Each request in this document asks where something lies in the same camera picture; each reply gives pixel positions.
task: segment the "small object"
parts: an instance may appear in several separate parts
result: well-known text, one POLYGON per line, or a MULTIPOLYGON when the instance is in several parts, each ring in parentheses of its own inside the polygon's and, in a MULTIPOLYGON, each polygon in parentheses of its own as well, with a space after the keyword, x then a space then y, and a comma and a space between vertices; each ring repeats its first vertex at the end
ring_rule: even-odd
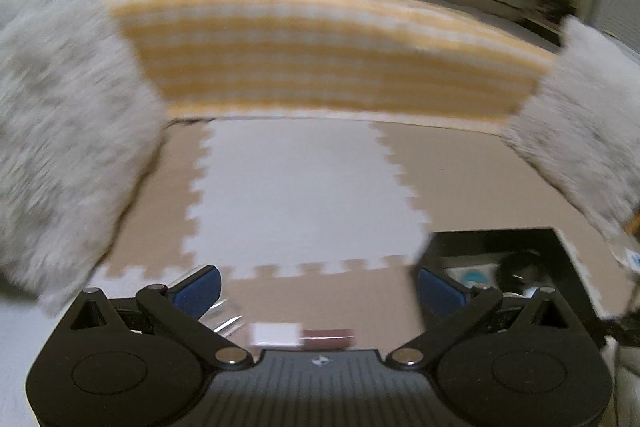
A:
POLYGON ((532 298, 533 294, 538 290, 537 286, 530 286, 529 288, 524 288, 522 292, 522 296, 527 299, 532 298))
POLYGON ((625 248, 625 253, 628 268, 636 275, 640 274, 640 253, 630 248, 625 248))
POLYGON ((503 292, 524 295, 526 288, 545 286, 548 276, 542 258, 529 250, 520 250, 505 256, 495 270, 495 282, 503 292))
POLYGON ((484 273, 478 270, 469 270, 462 276, 462 283, 467 288, 473 288, 476 284, 489 285, 490 280, 484 273))
POLYGON ((261 349, 347 349, 353 341, 352 330, 303 330, 294 323, 249 325, 249 344, 261 349))
POLYGON ((249 353, 236 346, 223 347, 216 351, 216 358, 222 363, 236 364, 242 362, 249 353))
POLYGON ((415 365, 422 361, 424 355, 415 347, 400 347, 391 353, 391 358, 402 365, 415 365))
POLYGON ((200 318, 200 322, 225 338, 244 326, 240 308, 228 298, 218 299, 200 318))
POLYGON ((213 328, 213 332, 222 334, 223 331, 225 331, 227 328, 230 328, 231 326, 236 324, 236 322, 238 322, 240 319, 242 319, 242 315, 231 317, 228 321, 225 321, 222 324, 220 324, 218 327, 213 328))
POLYGON ((640 309, 601 321, 605 334, 621 346, 640 347, 640 309))

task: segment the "yellow striped towel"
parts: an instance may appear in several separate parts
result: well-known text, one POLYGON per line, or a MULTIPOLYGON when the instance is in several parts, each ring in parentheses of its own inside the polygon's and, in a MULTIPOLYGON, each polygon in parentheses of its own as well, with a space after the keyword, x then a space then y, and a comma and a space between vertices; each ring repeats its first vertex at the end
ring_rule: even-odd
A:
POLYGON ((174 118, 497 132, 554 55, 420 0, 103 0, 174 118))

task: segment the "blue gripper pad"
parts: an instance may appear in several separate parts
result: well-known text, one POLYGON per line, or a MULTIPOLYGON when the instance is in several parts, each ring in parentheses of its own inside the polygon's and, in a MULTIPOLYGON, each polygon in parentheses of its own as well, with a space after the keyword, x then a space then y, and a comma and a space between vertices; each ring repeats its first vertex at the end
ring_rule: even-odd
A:
POLYGON ((422 268, 418 274, 418 298, 426 304, 431 313, 441 319, 447 317, 468 302, 468 295, 446 279, 422 268))
POLYGON ((194 319, 202 317, 220 298, 222 277, 215 266, 206 266, 172 286, 173 304, 194 319))

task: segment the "cushion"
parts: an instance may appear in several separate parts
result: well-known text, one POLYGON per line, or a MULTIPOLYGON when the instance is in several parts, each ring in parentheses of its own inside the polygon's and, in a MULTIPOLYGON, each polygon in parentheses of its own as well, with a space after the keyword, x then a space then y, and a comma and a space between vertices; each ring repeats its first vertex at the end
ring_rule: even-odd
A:
POLYGON ((329 116, 497 134, 556 58, 420 0, 103 1, 175 118, 329 116))
POLYGON ((49 312, 85 284, 164 116, 99 0, 0 0, 0 269, 49 312))
POLYGON ((640 200, 640 67, 578 19, 562 34, 558 61, 502 135, 613 238, 640 200))

